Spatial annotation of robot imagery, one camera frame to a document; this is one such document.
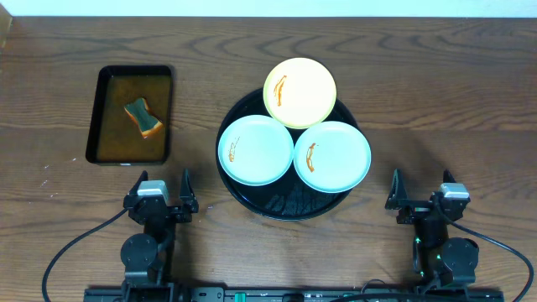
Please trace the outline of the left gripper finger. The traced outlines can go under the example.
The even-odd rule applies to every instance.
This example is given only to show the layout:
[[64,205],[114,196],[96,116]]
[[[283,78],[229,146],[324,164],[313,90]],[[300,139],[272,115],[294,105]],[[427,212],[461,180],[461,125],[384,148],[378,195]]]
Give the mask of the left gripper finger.
[[186,204],[196,203],[196,196],[190,184],[190,174],[188,169],[183,169],[182,172],[179,198]]
[[138,177],[138,180],[136,181],[136,183],[134,184],[134,186],[132,187],[132,189],[128,192],[129,195],[137,195],[138,194],[138,188],[139,186],[144,182],[144,181],[147,181],[149,178],[148,176],[148,172],[146,170],[144,170],[141,175]]

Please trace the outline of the yellow plate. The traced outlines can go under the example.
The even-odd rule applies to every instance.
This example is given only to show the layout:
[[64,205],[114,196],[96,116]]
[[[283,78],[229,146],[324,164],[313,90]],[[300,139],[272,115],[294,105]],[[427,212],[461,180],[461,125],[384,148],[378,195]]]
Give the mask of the yellow plate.
[[263,85],[268,114],[288,128],[306,129],[324,121],[336,102],[336,83],[321,63],[292,58],[277,64]]

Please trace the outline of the orange green scrub sponge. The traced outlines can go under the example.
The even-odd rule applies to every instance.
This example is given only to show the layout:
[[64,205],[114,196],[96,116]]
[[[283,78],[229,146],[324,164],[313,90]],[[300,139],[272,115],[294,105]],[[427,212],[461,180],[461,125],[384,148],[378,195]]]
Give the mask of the orange green scrub sponge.
[[138,126],[138,130],[143,138],[148,138],[156,134],[164,126],[163,122],[151,112],[149,104],[144,97],[140,97],[134,102],[126,104],[124,110]]

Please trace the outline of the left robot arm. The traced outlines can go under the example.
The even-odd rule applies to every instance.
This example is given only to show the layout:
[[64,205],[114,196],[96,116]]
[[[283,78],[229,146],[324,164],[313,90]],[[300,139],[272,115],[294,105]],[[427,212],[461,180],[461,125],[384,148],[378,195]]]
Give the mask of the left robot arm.
[[129,218],[143,226],[143,232],[127,239],[120,252],[127,285],[162,286],[169,281],[175,227],[191,222],[199,210],[186,169],[181,176],[180,201],[178,206],[171,205],[165,182],[150,180],[146,171],[124,197]]

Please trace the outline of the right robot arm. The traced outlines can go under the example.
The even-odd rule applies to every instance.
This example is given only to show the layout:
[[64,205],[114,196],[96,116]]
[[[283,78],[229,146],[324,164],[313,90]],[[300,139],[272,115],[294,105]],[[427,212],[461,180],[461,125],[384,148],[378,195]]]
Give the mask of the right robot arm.
[[428,200],[410,199],[401,171],[394,171],[385,208],[398,212],[398,224],[414,227],[413,268],[421,276],[418,293],[464,290],[476,281],[478,245],[448,234],[448,226],[463,217],[470,201],[465,185],[456,182],[448,170],[443,173],[440,188]]

